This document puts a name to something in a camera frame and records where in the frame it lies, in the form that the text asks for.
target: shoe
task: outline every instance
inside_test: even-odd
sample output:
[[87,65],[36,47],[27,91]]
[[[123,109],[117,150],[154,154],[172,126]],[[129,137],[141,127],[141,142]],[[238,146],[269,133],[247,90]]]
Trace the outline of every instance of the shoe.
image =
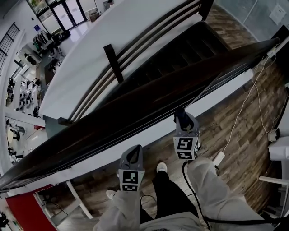
[[168,172],[168,167],[164,162],[160,162],[157,166],[157,173],[159,171],[165,171],[166,173]]
[[114,197],[114,195],[116,194],[117,192],[116,191],[113,191],[113,190],[108,190],[107,191],[107,197],[112,200],[112,198]]

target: black cable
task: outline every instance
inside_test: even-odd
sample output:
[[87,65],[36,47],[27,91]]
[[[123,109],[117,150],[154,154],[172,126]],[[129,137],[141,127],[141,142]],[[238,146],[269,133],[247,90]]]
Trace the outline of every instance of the black cable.
[[196,193],[194,192],[193,188],[190,186],[186,175],[185,175],[185,166],[188,163],[188,161],[184,162],[182,165],[182,173],[184,175],[185,181],[187,183],[187,185],[189,186],[189,188],[191,189],[191,191],[193,192],[191,195],[194,195],[196,198],[196,201],[198,203],[198,207],[200,210],[200,213],[204,219],[204,221],[206,222],[208,229],[210,230],[210,226],[208,224],[208,222],[213,222],[213,223],[222,223],[222,224],[232,224],[232,225],[241,225],[241,226],[249,226],[249,225],[260,225],[260,224],[277,224],[280,222],[284,222],[284,221],[289,221],[289,216],[287,217],[282,217],[282,218],[267,218],[266,220],[247,220],[247,221],[226,221],[226,220],[215,220],[215,219],[211,219],[208,217],[205,217],[202,213],[202,210],[200,208],[200,203],[199,200],[196,196]]
[[140,203],[141,203],[142,198],[145,197],[145,196],[151,197],[151,198],[154,199],[154,201],[157,203],[156,199],[155,199],[153,196],[151,196],[151,195],[143,195],[143,196],[140,198]]
[[56,207],[58,207],[62,212],[64,212],[68,216],[68,213],[66,213],[58,204],[55,204],[53,202],[50,202],[50,203],[54,204]]
[[219,175],[220,175],[220,169],[219,169],[219,167],[215,165],[215,169],[216,169],[216,174],[217,174],[217,176],[219,176]]
[[[198,203],[198,206],[199,206],[200,213],[201,213],[201,215],[202,215],[202,217],[203,217],[203,219],[204,219],[204,215],[203,215],[202,209],[200,208],[200,202],[199,202],[199,200],[198,200],[198,198],[197,198],[197,196],[196,196],[196,193],[194,192],[193,188],[190,186],[188,180],[186,179],[185,166],[186,166],[187,163],[188,163],[188,161],[185,161],[185,162],[183,163],[183,165],[182,165],[182,173],[183,173],[183,175],[184,175],[184,178],[185,178],[185,181],[186,181],[187,185],[189,186],[190,190],[192,191],[193,195],[195,196],[195,199],[196,199],[196,201],[197,201],[197,203]],[[208,229],[211,230],[209,223],[208,223],[205,219],[204,219],[204,221],[205,221],[205,223],[207,224]]]

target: door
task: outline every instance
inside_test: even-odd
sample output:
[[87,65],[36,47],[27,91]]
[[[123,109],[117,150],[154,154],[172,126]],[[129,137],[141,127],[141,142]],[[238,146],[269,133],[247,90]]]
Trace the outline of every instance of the door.
[[70,30],[86,21],[79,0],[60,0],[55,2],[53,10],[65,30]]

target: electrical outlet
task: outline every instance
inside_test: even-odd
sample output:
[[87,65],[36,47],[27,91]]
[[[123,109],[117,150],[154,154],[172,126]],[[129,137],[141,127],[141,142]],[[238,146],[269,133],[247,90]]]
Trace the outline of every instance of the electrical outlet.
[[276,47],[273,47],[273,48],[267,53],[267,55],[268,55],[269,58],[272,58],[274,55],[276,55],[275,50],[276,50]]
[[274,23],[276,23],[276,25],[278,25],[285,15],[286,11],[279,4],[277,4],[271,11],[269,17],[273,20]]

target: stair railing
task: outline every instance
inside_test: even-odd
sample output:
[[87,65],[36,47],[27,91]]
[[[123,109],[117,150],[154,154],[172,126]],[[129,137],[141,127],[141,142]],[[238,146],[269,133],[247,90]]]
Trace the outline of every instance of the stair railing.
[[271,39],[229,50],[164,75],[105,104],[10,168],[0,178],[0,192],[67,169],[147,129],[172,115],[180,105],[188,105],[220,73],[230,74],[236,66],[256,65],[278,41]]
[[[116,55],[120,70],[123,71],[126,69],[158,39],[189,17],[199,13],[202,16],[202,20],[205,20],[213,1],[214,0],[187,0],[160,17]],[[81,97],[68,120],[65,120],[64,123],[69,124],[79,120],[92,103],[116,78],[111,65],[107,65]]]

